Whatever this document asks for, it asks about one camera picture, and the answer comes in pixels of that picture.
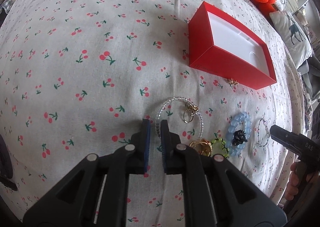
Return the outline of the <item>right hand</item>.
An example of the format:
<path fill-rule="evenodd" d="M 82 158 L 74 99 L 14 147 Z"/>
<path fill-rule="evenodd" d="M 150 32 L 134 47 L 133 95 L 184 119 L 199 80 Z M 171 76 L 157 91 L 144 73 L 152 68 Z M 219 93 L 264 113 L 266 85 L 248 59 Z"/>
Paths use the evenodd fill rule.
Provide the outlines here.
<path fill-rule="evenodd" d="M 286 200 L 293 200 L 295 195 L 299 193 L 298 191 L 298 183 L 301 181 L 300 177 L 296 174 L 296 168 L 297 168 L 297 162 L 294 162 L 290 166 L 291 174 L 289 178 L 289 182 L 286 185 L 285 193 L 284 193 L 284 198 Z M 319 172 L 313 172 L 311 174 L 308 174 L 306 176 L 306 181 L 309 183 L 313 183 L 317 181 L 319 178 Z"/>

